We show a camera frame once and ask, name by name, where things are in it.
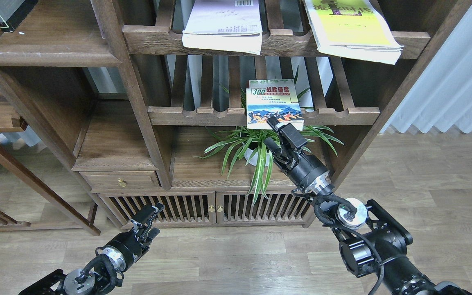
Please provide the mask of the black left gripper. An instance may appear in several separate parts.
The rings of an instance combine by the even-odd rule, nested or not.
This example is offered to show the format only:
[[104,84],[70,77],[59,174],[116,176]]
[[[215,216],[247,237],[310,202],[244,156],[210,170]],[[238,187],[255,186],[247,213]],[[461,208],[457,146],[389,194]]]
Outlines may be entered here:
[[[164,208],[161,203],[144,206],[131,218],[133,229],[150,229],[152,221]],[[133,229],[118,234],[104,246],[103,254],[109,257],[114,267],[131,267],[148,252],[152,241],[160,233],[159,229],[151,228],[138,238]]]

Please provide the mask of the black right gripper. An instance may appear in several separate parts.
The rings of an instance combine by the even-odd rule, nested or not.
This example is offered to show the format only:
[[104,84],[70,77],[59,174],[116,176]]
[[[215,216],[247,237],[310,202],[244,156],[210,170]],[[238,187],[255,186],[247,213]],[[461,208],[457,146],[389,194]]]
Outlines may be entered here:
[[329,170],[316,156],[307,155],[303,151],[307,140],[301,133],[291,123],[285,125],[275,116],[269,118],[267,123],[277,134],[281,146],[272,138],[266,138],[264,143],[281,172],[288,176],[302,193],[329,193]]

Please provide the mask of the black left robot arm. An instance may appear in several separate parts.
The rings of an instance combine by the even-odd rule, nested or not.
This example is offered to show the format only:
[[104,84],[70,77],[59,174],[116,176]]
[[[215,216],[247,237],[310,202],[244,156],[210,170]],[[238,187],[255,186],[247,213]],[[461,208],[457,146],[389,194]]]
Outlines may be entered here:
[[165,206],[146,205],[132,219],[133,228],[119,233],[84,268],[64,274],[57,269],[20,292],[21,295],[104,295],[121,287],[124,272],[149,250],[160,230],[152,221]]

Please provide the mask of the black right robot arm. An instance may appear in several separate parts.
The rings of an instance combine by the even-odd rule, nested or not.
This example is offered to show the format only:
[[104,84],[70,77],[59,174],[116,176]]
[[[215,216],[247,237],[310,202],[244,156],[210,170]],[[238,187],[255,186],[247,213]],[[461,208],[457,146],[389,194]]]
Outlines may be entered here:
[[307,140],[293,125],[275,117],[267,122],[279,137],[279,143],[265,140],[274,163],[296,186],[293,193],[313,206],[322,226],[332,229],[347,270],[358,278],[377,275],[370,294],[385,284],[393,295],[468,295],[453,282],[434,284],[415,267],[407,256],[411,234],[380,204],[337,196],[327,179],[329,170],[303,151]]

